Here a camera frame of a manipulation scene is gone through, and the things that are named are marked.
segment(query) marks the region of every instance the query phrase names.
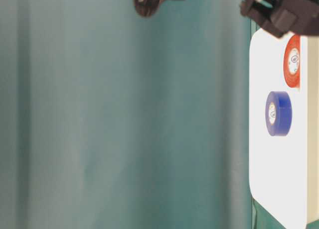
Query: teal surface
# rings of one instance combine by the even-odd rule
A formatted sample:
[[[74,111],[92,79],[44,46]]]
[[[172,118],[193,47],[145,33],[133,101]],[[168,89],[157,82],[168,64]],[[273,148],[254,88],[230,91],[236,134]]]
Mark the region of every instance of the teal surface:
[[[240,1],[0,0],[0,228],[250,228]]]
[[[253,229],[285,229],[285,227],[253,200]],[[307,229],[319,229],[319,221],[308,224]]]

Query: teal backdrop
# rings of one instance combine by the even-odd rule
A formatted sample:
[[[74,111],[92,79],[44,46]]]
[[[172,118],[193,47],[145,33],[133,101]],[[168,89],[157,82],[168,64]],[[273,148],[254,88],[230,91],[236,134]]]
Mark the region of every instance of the teal backdrop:
[[[240,1],[0,0],[0,228],[251,228]]]

